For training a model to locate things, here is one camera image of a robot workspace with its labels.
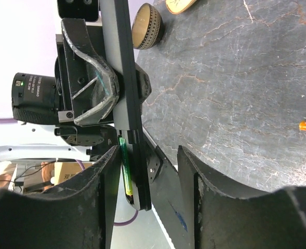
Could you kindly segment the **green battery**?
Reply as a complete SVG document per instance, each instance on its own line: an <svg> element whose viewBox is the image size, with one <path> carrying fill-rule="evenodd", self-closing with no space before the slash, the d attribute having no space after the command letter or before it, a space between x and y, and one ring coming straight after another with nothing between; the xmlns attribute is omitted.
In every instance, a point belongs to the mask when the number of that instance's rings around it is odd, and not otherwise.
<svg viewBox="0 0 306 249"><path fill-rule="evenodd" d="M129 197L133 196L130 165L128 159L127 143L123 137L118 138L119 145L122 151L122 172L123 172L123 181L125 185L125 194Z"/></svg>

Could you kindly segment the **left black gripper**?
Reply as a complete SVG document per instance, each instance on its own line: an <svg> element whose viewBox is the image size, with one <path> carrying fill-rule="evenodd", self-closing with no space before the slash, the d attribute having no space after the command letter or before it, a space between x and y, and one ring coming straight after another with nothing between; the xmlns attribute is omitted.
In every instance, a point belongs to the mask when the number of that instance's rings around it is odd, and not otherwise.
<svg viewBox="0 0 306 249"><path fill-rule="evenodd" d="M55 77L65 111L79 127L106 125L119 98L117 75L91 44L83 19L63 18L56 35ZM140 113L152 92L148 74L136 63Z"/></svg>

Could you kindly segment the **beige bird-painted plate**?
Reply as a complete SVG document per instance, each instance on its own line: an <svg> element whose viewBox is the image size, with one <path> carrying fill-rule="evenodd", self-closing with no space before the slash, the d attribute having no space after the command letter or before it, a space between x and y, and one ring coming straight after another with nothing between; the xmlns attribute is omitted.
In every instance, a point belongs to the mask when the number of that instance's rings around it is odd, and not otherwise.
<svg viewBox="0 0 306 249"><path fill-rule="evenodd" d="M196 0L165 0L165 4L170 13L177 15L189 9Z"/></svg>

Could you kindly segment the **black remote control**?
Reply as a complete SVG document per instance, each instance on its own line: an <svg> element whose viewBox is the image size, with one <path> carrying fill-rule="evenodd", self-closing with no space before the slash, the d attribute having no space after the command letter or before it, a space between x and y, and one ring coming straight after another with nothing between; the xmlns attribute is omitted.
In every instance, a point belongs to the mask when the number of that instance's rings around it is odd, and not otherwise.
<svg viewBox="0 0 306 249"><path fill-rule="evenodd" d="M119 80L119 100L113 109L118 138L126 140L136 210L150 210L151 196L138 96L138 83L127 1L101 1L103 37L107 62Z"/></svg>

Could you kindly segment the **brown ceramic bowl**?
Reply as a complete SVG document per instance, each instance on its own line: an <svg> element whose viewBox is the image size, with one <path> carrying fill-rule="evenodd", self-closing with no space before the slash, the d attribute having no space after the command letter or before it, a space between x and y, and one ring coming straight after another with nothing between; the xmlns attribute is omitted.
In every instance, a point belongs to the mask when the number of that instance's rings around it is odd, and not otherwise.
<svg viewBox="0 0 306 249"><path fill-rule="evenodd" d="M165 26L158 10L144 3L138 10L131 28L133 48L147 50L163 38Z"/></svg>

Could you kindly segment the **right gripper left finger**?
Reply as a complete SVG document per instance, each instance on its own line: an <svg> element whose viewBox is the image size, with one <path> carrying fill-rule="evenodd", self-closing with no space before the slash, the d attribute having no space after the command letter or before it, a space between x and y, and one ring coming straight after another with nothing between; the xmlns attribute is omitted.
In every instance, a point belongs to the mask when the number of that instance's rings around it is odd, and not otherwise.
<svg viewBox="0 0 306 249"><path fill-rule="evenodd" d="M0 248L109 248L121 150L61 184L31 195L0 188Z"/></svg>

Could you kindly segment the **cardboard box in background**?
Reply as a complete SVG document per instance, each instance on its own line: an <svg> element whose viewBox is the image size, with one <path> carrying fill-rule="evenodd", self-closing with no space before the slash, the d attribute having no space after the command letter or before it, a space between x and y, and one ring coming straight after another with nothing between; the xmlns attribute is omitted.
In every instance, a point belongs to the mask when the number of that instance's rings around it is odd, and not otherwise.
<svg viewBox="0 0 306 249"><path fill-rule="evenodd" d="M54 184L58 185L67 181L91 165L92 162L56 162L54 164Z"/></svg>

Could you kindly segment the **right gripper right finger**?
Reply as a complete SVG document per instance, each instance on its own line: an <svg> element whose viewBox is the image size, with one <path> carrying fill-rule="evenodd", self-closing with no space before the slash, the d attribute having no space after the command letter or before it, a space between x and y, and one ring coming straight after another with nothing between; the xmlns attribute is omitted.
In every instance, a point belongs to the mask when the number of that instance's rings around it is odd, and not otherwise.
<svg viewBox="0 0 306 249"><path fill-rule="evenodd" d="M190 248L306 248L306 186L258 190L183 146L177 163Z"/></svg>

